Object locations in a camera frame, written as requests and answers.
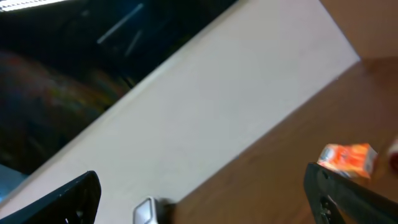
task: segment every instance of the silver metal piece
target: silver metal piece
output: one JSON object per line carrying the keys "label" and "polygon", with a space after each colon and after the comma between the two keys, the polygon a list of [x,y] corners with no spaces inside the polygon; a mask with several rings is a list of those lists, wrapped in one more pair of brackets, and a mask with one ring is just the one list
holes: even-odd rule
{"label": "silver metal piece", "polygon": [[159,224],[157,221],[156,200],[147,197],[133,211],[133,224]]}

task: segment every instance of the orange package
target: orange package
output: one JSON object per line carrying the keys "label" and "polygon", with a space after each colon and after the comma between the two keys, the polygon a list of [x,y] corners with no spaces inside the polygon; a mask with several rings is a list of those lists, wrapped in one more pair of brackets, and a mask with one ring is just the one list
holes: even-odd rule
{"label": "orange package", "polygon": [[318,164],[345,177],[370,178],[377,152],[369,144],[327,145]]}

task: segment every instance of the black plastic part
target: black plastic part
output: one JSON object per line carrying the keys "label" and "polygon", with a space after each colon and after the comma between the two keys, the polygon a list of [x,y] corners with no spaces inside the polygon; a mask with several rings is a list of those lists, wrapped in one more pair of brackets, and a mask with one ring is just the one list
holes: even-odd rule
{"label": "black plastic part", "polygon": [[3,218],[0,224],[92,224],[100,203],[101,185],[94,171],[77,177],[25,208]]}
{"label": "black plastic part", "polygon": [[345,223],[338,209],[357,223],[398,223],[398,204],[318,164],[308,164],[304,190],[316,223]]}

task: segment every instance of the white surface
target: white surface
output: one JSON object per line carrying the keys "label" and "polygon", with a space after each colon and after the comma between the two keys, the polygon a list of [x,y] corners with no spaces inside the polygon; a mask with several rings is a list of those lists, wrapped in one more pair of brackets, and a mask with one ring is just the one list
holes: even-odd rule
{"label": "white surface", "polygon": [[358,60],[317,0],[239,2],[31,176],[5,216],[86,170],[96,223],[180,200]]}

